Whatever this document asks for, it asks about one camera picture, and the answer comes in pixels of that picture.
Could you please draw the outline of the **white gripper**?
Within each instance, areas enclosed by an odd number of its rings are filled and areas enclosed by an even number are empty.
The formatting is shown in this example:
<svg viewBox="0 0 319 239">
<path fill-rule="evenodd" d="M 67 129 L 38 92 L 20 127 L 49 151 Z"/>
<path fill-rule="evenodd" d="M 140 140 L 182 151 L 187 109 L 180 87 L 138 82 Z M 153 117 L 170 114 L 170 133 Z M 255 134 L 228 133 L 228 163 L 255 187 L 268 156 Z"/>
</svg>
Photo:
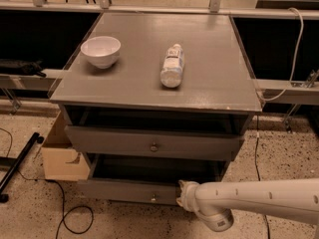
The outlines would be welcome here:
<svg viewBox="0 0 319 239">
<path fill-rule="evenodd" d="M 176 203 L 189 212 L 197 212 L 199 210 L 195 192 L 199 184 L 194 181 L 180 180 L 178 182 L 180 187 L 180 197 L 176 199 Z"/>
</svg>

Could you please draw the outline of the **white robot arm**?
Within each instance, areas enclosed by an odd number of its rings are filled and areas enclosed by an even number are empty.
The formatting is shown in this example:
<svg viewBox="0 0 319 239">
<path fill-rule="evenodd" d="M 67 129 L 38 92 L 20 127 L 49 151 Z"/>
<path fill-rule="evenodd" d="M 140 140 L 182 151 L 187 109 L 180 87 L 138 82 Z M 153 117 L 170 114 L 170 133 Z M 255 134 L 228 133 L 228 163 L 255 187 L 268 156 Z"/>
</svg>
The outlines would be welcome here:
<svg viewBox="0 0 319 239">
<path fill-rule="evenodd" d="M 319 224 L 318 178 L 203 184 L 181 180 L 179 187 L 177 204 L 215 232 L 232 226 L 232 209 Z"/>
</svg>

